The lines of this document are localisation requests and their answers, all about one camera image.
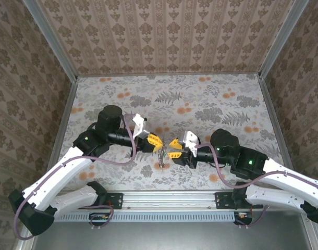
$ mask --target gray floor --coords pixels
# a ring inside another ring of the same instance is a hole
[[[227,222],[115,222],[100,230],[59,222],[37,237],[33,249],[305,250],[310,244],[299,215],[268,212],[247,230]]]

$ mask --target patterned wall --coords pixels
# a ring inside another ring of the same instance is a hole
[[[22,1],[0,0],[0,249],[11,249],[7,196],[45,172],[70,82]]]
[[[256,72],[293,0],[39,0],[79,75]]]
[[[308,3],[266,82],[294,167],[318,178],[318,0]]]

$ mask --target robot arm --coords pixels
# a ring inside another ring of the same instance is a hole
[[[239,189],[234,189],[232,193],[235,204],[246,200],[251,205],[290,208],[306,213],[312,221],[318,223],[318,180],[288,169],[261,152],[240,146],[238,138],[223,129],[212,134],[210,143],[218,163],[230,165],[230,172],[237,177],[257,179],[283,189],[266,189],[255,185],[240,189],[236,186]],[[214,157],[209,147],[199,148],[198,144],[197,136],[191,131],[185,131],[170,144],[173,148],[185,151],[168,155],[174,163],[188,165],[190,168],[196,168],[199,161],[213,163]]]
[[[105,202],[107,191],[97,182],[90,182],[85,187],[62,196],[56,195],[75,175],[95,161],[96,157],[108,151],[110,145],[132,147],[134,144],[136,151],[145,153],[155,152],[162,147],[163,143],[159,137],[150,132],[150,124],[146,118],[139,114],[133,116],[136,123],[134,131],[120,128],[121,119],[122,110],[119,107],[104,107],[97,122],[78,136],[73,147],[41,179],[22,192],[14,190],[10,193],[8,198],[14,213],[20,211],[19,219],[33,235],[44,232],[55,218],[64,213],[93,204],[102,205]]]

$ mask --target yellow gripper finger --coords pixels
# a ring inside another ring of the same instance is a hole
[[[168,153],[168,156],[169,156],[171,159],[177,159],[177,158],[179,158],[181,155],[182,155],[182,152],[171,152],[171,153]]]
[[[179,144],[178,139],[172,140],[172,142],[169,144],[170,147],[175,148],[175,149],[182,149],[182,145]]]
[[[160,138],[154,134],[148,135],[148,142],[152,145],[154,145],[153,152],[158,151],[160,148],[163,147],[163,142],[160,140]]]

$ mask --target metal frame edge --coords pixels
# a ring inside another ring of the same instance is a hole
[[[51,29],[47,19],[41,8],[39,7],[39,3],[36,0],[23,0],[24,4],[28,8],[30,14],[33,16],[34,21],[39,26],[42,34],[45,39],[49,43],[49,46],[53,50],[56,55],[60,65],[63,67],[66,75],[70,79],[71,83],[74,84],[76,82],[76,71],[73,68],[72,64],[68,60],[67,55],[65,54],[61,44],[59,43],[56,34]]]
[[[167,72],[167,73],[128,73],[128,74],[79,74],[80,78],[94,78],[94,77],[155,77],[155,76],[201,76],[206,75],[210,76],[213,74],[257,74],[256,71],[248,71],[248,72],[234,72],[234,71],[226,71],[226,72]]]
[[[318,250],[318,224],[309,220],[306,215],[301,217],[312,250]]]
[[[293,3],[291,10],[285,18],[277,34],[277,37],[275,38],[271,48],[268,51],[268,54],[266,55],[260,67],[259,72],[261,74],[261,77],[265,78],[269,73],[272,65],[274,64],[284,44],[288,40],[293,28],[295,27],[308,2],[309,0],[296,0]]]
[[[262,77],[258,76],[258,80],[259,80],[261,92],[263,95],[263,99],[264,99],[265,105],[266,105],[267,110],[268,110],[270,121],[273,125],[274,133],[275,133],[275,136],[277,139],[280,153],[282,155],[283,163],[287,168],[293,169],[293,165],[292,165],[292,162],[290,159],[289,151],[288,151],[288,148],[286,147],[286,143],[285,143],[282,131],[280,129],[280,125],[279,125],[279,122],[278,122],[278,119],[276,116],[275,108],[274,108],[274,105],[272,103],[267,85],[265,83],[265,80]]]
[[[29,232],[29,230],[26,227],[22,227],[21,235],[23,237],[29,237],[31,235],[31,233]],[[27,240],[27,241],[22,241],[20,239],[16,239],[12,249],[13,250],[32,250],[35,239],[36,239],[35,237],[31,238],[30,240]]]
[[[47,171],[50,170],[58,162],[60,150],[62,148],[67,124],[68,124],[69,117],[70,117],[71,110],[72,110],[72,105],[73,105],[74,100],[76,98],[77,87],[78,87],[77,82],[71,85],[69,96],[67,98],[66,105],[64,108],[63,116],[62,116],[62,119],[60,120],[59,129],[57,132],[55,144],[54,144],[54,147],[53,147],[53,150],[51,152],[50,159],[49,159]]]

